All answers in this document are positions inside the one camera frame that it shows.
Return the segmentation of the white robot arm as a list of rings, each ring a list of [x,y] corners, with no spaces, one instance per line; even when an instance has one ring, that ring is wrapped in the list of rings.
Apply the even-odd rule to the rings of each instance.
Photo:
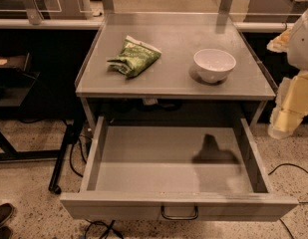
[[[277,91],[276,107],[270,117],[268,134],[283,139],[292,135],[308,116],[308,9],[291,29],[271,40],[267,49],[285,52],[288,64],[299,70],[292,79],[282,80]]]

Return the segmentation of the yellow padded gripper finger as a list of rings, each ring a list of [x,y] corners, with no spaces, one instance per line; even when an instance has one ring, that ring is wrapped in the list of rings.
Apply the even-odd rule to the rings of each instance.
[[[270,117],[268,134],[275,139],[291,136],[308,116],[308,71],[300,71],[279,85],[276,107]]]

